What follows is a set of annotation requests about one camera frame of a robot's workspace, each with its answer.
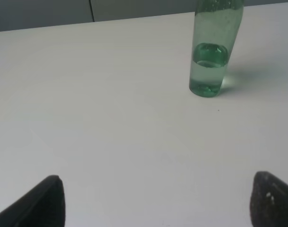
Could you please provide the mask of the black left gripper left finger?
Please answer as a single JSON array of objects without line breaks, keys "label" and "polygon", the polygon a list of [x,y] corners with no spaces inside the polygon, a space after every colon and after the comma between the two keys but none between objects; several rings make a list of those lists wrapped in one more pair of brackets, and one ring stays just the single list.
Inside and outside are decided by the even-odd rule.
[{"label": "black left gripper left finger", "polygon": [[64,227],[63,182],[50,175],[0,213],[0,227]]}]

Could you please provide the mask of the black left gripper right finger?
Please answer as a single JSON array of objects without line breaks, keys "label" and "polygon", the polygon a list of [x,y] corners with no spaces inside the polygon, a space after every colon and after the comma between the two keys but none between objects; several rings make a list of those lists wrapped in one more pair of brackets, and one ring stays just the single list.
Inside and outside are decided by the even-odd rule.
[{"label": "black left gripper right finger", "polygon": [[288,184],[258,171],[253,179],[250,218],[254,227],[288,227]]}]

